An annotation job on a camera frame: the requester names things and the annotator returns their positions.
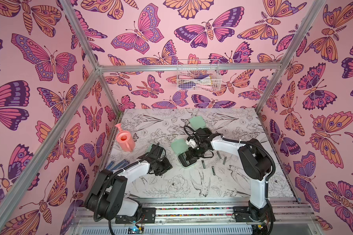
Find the green nail clipper case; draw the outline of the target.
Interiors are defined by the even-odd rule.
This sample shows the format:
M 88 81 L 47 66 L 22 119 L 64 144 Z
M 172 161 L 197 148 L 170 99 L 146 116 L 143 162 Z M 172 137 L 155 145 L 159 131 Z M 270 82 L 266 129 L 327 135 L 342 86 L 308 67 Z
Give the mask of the green nail clipper case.
M 150 151 L 151 151 L 151 149 L 152 149 L 153 145 L 154 145 L 154 144 L 151 144 L 151 145 L 147 148 L 146 153 L 148 153 L 148 152 L 150 152 Z

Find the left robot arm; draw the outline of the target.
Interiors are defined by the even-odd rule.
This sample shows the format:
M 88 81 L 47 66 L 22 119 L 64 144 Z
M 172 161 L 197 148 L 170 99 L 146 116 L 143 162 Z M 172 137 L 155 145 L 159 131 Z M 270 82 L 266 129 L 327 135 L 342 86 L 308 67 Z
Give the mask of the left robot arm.
M 159 144 L 153 144 L 137 161 L 115 171 L 100 171 L 84 207 L 93 212 L 95 222 L 124 217 L 136 223 L 144 217 L 142 204 L 125 196 L 127 185 L 147 174 L 162 176 L 171 169 L 166 150 Z

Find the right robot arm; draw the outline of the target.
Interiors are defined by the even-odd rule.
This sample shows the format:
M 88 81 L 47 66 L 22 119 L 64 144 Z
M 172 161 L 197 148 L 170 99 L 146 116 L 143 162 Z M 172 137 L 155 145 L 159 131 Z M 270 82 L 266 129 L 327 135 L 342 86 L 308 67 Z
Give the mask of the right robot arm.
M 212 133 L 208 128 L 194 130 L 185 125 L 187 150 L 178 155 L 182 166 L 189 167 L 198 159 L 205 158 L 206 152 L 222 151 L 239 157 L 243 169 L 250 180 L 251 194 L 249 208 L 254 211 L 270 209 L 268 196 L 269 179 L 276 172 L 276 165 L 271 155 L 257 139 L 250 141 L 232 140 L 222 134 Z

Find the blue dotted work glove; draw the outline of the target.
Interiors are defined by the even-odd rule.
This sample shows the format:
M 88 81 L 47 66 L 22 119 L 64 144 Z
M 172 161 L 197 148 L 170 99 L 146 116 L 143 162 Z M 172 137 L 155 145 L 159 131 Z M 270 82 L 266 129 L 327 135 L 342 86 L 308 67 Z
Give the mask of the blue dotted work glove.
M 109 171 L 116 171 L 118 169 L 122 169 L 122 168 L 126 167 L 127 165 L 129 165 L 129 161 L 126 159 L 121 160 L 120 162 L 110 161 L 108 163 L 106 169 Z

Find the pink watering can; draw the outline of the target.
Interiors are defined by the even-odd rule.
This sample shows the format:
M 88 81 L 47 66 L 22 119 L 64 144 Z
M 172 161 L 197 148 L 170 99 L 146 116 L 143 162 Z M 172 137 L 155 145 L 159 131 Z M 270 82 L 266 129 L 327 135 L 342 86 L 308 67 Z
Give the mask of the pink watering can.
M 132 134 L 122 128 L 122 124 L 116 124 L 118 133 L 116 135 L 116 142 L 124 152 L 133 152 L 135 149 L 135 141 Z

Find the green circuit board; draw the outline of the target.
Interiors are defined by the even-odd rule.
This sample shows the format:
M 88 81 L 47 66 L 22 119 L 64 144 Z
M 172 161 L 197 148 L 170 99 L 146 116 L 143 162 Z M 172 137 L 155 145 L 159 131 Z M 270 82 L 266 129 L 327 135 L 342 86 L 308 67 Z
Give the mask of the green circuit board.
M 144 233 L 144 227 L 129 227 L 127 230 L 128 235 L 138 235 L 138 234 L 143 234 Z

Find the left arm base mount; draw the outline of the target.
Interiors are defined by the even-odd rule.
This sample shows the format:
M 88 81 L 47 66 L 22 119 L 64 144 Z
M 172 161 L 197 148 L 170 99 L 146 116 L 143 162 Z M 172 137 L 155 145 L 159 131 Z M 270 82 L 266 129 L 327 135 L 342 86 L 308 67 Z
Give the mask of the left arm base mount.
M 120 215 L 115 217 L 116 224 L 154 224 L 156 208 L 140 208 L 134 216 Z

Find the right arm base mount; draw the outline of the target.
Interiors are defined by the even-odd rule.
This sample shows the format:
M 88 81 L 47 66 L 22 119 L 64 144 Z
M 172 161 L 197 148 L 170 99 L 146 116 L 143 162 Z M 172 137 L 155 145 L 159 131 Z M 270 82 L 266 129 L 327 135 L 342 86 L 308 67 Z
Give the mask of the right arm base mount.
M 232 218 L 236 222 L 253 222 L 253 223 L 267 223 L 275 222 L 275 216 L 271 212 L 269 206 L 265 206 L 261 209 L 257 207 L 233 207 Z

